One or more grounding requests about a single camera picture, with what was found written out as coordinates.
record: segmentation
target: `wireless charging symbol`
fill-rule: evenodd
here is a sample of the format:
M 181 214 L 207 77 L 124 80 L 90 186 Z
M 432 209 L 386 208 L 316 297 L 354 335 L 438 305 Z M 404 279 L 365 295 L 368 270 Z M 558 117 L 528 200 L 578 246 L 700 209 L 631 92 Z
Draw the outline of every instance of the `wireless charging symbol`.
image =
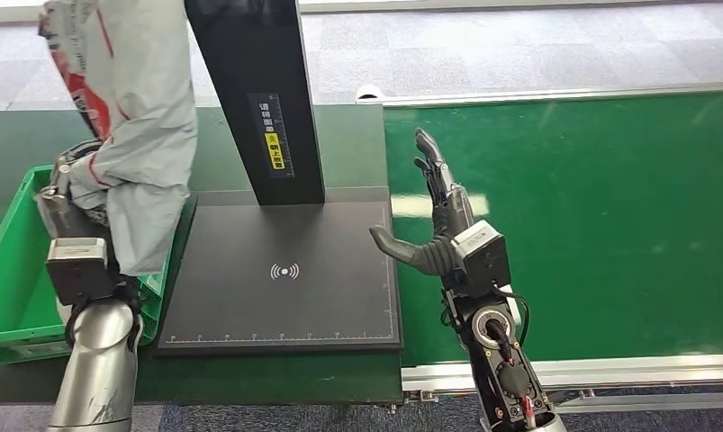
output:
M 276 280 L 280 277 L 289 277 L 292 280 L 297 279 L 300 275 L 300 267 L 297 263 L 290 265 L 289 267 L 281 267 L 279 264 L 274 264 L 271 267 L 271 279 Z

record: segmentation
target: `black panel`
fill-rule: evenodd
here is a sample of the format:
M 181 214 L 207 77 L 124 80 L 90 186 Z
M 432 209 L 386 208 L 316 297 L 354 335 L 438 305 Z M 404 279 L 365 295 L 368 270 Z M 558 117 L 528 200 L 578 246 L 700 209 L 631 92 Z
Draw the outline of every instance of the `black panel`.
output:
M 295 0 L 186 0 L 186 13 L 258 202 L 323 203 Z
M 400 349 L 387 189 L 328 189 L 325 204 L 261 207 L 200 193 L 158 354 Z

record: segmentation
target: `black platform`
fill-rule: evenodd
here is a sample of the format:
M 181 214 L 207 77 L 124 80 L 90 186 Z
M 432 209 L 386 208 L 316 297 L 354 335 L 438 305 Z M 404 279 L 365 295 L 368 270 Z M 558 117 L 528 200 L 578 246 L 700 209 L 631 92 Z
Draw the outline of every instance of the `black platform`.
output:
M 325 204 L 258 206 L 200 193 L 160 355 L 399 349 L 385 187 L 328 188 Z

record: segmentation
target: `robotic arm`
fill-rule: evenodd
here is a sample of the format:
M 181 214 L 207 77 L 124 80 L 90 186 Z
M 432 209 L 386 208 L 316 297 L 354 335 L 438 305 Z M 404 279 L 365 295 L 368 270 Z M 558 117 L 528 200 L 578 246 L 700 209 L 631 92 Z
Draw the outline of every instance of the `robotic arm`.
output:
M 565 432 L 522 350 L 528 305 L 512 292 L 504 236 L 485 220 L 474 220 L 466 190 L 455 183 L 436 141 L 419 129 L 416 144 L 425 156 L 414 165 L 432 198 L 433 239 L 415 246 L 377 226 L 370 229 L 376 245 L 425 275 L 440 276 L 442 319 L 469 356 L 487 431 Z M 517 301 L 526 310 L 520 337 Z
M 72 354 L 49 432 L 129 432 L 142 331 L 138 280 L 120 274 L 108 227 L 71 202 L 68 173 L 90 141 L 57 158 L 38 209 L 52 241 L 46 266 Z

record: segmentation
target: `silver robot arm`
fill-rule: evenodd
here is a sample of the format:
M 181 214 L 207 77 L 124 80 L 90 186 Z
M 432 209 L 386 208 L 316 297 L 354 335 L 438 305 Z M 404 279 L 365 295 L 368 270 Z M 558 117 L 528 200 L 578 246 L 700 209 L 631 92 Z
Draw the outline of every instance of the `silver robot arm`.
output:
M 143 330 L 134 277 L 120 274 L 109 228 L 70 200 L 69 165 L 95 151 L 90 141 L 60 155 L 38 210 L 51 237 L 46 268 L 72 354 L 49 432 L 130 432 Z
M 138 344 L 128 345 L 133 320 L 117 299 L 94 301 L 79 313 L 48 432 L 131 431 L 138 370 Z

